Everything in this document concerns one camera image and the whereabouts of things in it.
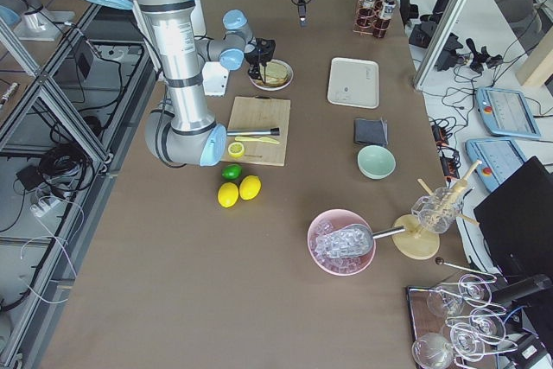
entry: wine glass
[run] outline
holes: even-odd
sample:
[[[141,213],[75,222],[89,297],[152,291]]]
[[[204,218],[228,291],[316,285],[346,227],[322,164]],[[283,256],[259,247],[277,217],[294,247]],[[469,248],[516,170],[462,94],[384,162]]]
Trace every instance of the wine glass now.
[[[465,274],[459,279],[459,292],[465,302],[473,307],[485,307],[492,303],[490,284],[474,274]]]
[[[499,318],[500,315],[503,313],[494,313],[486,308],[476,308],[470,312],[468,321],[482,341],[496,346],[506,336],[505,324]]]
[[[430,289],[426,304],[430,313],[446,318],[460,315],[465,306],[456,283],[442,283]]]
[[[452,363],[472,369],[462,360],[477,362],[486,354],[484,342],[467,323],[459,322],[449,328],[448,337],[426,333],[415,340],[411,348],[415,362],[424,369],[445,369]]]
[[[445,369],[454,358],[453,345],[438,333],[426,333],[411,348],[415,362],[424,369]]]

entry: plate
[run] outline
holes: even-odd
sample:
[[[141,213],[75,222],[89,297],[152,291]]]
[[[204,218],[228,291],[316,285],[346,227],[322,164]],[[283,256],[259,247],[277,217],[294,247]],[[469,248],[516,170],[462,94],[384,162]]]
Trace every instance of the plate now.
[[[332,104],[378,107],[378,64],[372,60],[333,58],[327,99]]]
[[[286,68],[286,71],[288,72],[288,77],[286,78],[286,81],[280,86],[266,86],[263,84],[261,80],[252,80],[251,78],[250,78],[250,82],[260,90],[264,90],[264,91],[282,90],[283,88],[288,86],[290,82],[292,82],[292,79],[294,78],[294,71],[292,70],[292,67],[288,65],[286,62],[284,62],[283,60],[271,60],[270,62],[281,64]]]

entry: wooden stick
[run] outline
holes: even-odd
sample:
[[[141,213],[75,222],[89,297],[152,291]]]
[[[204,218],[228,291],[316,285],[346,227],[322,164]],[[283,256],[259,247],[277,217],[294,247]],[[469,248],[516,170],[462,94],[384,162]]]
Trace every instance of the wooden stick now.
[[[457,216],[461,219],[464,219],[466,222],[468,222],[470,224],[473,224],[473,225],[476,225],[476,226],[480,225],[480,222],[478,220],[472,219],[472,218],[470,218],[470,217],[468,217],[468,216],[466,216],[462,213],[459,213]]]
[[[482,161],[481,160],[477,160],[476,162],[474,162],[472,164],[472,166],[470,168],[468,168],[466,174],[461,178],[463,180],[466,180],[468,179],[468,177],[476,170],[476,168],[478,168],[478,166],[482,164]]]
[[[424,190],[426,190],[427,194],[433,194],[432,189],[429,188],[429,185],[427,185],[423,179],[417,179],[416,181],[419,182],[419,184],[423,187]]]

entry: green bowl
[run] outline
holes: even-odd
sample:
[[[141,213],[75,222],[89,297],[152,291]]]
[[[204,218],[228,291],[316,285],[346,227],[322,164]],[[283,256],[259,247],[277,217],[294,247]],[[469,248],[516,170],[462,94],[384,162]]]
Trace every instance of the green bowl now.
[[[366,146],[357,154],[357,165],[366,177],[384,179],[396,168],[396,159],[382,146]]]

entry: power adapter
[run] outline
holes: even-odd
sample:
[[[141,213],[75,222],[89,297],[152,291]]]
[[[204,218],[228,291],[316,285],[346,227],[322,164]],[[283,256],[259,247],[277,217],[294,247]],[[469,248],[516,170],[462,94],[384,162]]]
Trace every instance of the power adapter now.
[[[515,341],[518,346],[517,350],[505,353],[505,356],[517,368],[529,369],[547,354],[543,343],[533,333],[526,333]]]
[[[455,159],[446,156],[440,156],[443,175],[446,179],[459,179],[459,170],[455,166]]]
[[[56,198],[55,196],[43,196],[38,200],[38,202],[31,205],[30,210],[35,217],[42,218],[60,203],[61,199]]]
[[[38,168],[32,164],[18,171],[16,176],[27,192],[35,190],[41,183],[44,183],[44,178]]]
[[[444,144],[447,145],[448,133],[446,132],[446,129],[435,123],[431,124],[430,127],[432,129],[432,136],[434,137],[435,144],[437,146],[441,146]]]

